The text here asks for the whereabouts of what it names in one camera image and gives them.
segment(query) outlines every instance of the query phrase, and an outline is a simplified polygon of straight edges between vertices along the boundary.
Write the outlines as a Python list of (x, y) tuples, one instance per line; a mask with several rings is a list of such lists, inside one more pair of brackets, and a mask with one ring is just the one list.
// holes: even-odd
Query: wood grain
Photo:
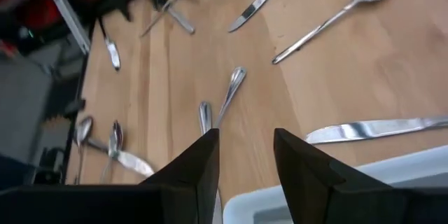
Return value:
[[(224, 202), (279, 183), (273, 131), (299, 137), (355, 120), (448, 114), (447, 0), (385, 0), (363, 6), (279, 65), (280, 53), (350, 0), (269, 0), (243, 27), (230, 24), (253, 0), (180, 0), (176, 9), (195, 26), (189, 36), (169, 15), (139, 38), (154, 15), (148, 0), (133, 1), (134, 21), (117, 12), (104, 18), (120, 51), (116, 73), (98, 27), (94, 31), (79, 118), (94, 116), (93, 136), (106, 142), (115, 119), (125, 149), (156, 170), (200, 136), (198, 106), (216, 118), (237, 66), (248, 75), (225, 115), (220, 142)], [(448, 144), (448, 130), (320, 149), (349, 165)], [(78, 157), (73, 148), (68, 183)], [(82, 183), (98, 183), (106, 156), (86, 151)], [(113, 164), (112, 183), (143, 178)]]

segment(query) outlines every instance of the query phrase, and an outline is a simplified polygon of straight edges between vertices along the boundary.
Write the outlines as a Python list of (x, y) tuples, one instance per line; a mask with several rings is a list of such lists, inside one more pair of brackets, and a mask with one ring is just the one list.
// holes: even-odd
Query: wooden table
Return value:
[[(133, 1), (134, 21), (114, 12), (106, 29), (117, 43), (116, 73), (97, 27), (85, 75), (83, 113), (93, 115), (93, 136), (107, 142), (117, 119), (125, 149), (159, 170), (200, 137), (198, 106), (216, 118), (232, 70), (247, 77), (221, 128), (220, 189), (231, 197), (279, 184), (273, 131), (299, 137), (355, 120), (448, 114), (447, 0), (386, 0), (353, 11), (279, 65), (273, 56), (350, 0), (269, 0), (243, 27), (230, 24), (253, 0), (179, 0), (176, 10), (195, 26), (188, 35), (166, 15), (144, 38), (149, 0)], [(348, 165), (361, 165), (448, 144), (448, 130), (374, 141), (318, 146)], [(73, 148), (67, 183), (78, 157)], [(87, 149), (82, 183), (98, 183), (106, 156)], [(143, 178), (113, 165), (111, 183)]]

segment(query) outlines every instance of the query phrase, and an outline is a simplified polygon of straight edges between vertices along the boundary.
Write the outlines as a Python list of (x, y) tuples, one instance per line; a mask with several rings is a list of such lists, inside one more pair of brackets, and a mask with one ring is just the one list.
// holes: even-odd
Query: wooden tabletop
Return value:
[[(230, 24), (253, 0), (179, 0), (175, 9), (196, 26), (187, 34), (165, 15), (139, 38), (155, 14), (149, 0), (129, 5), (133, 22), (104, 18), (120, 51), (115, 72), (97, 28), (85, 75), (85, 111), (93, 136), (108, 141), (113, 121), (125, 130), (125, 150), (159, 170), (200, 137), (198, 106), (213, 119), (235, 67), (247, 77), (224, 116), (220, 133), (223, 203), (279, 184), (274, 128), (299, 137), (356, 120), (448, 114), (447, 0), (385, 0), (353, 10), (300, 52), (271, 60), (350, 0), (268, 0), (243, 27)], [(318, 146), (348, 165), (361, 165), (448, 144), (448, 130)], [(78, 157), (73, 148), (67, 183)], [(87, 149), (82, 183), (98, 183), (106, 156)], [(143, 178), (119, 164), (110, 183)]]

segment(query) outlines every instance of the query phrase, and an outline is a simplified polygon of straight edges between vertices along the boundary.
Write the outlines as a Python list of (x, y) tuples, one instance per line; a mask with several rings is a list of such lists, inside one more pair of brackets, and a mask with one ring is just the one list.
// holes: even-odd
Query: white plastic container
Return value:
[[(448, 146), (365, 164), (356, 169), (397, 188), (448, 186)], [(224, 224), (291, 224), (281, 186), (233, 197)]]

